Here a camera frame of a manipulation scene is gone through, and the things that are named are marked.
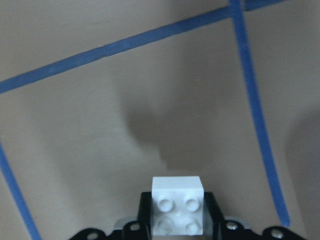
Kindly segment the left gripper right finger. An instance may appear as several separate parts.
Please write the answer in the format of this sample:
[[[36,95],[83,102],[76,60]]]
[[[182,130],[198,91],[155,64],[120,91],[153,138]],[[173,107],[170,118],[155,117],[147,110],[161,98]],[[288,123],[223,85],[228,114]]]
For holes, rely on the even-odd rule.
[[[222,239],[224,215],[212,192],[204,193],[203,200],[203,234],[208,240]]]

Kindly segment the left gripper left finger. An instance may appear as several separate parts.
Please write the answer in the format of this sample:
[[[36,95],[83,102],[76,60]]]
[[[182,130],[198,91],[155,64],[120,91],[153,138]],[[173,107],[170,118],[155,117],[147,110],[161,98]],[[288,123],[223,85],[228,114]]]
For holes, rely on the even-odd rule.
[[[153,200],[152,193],[142,192],[138,206],[137,220],[142,222],[147,230],[148,239],[152,239],[152,213],[153,213]]]

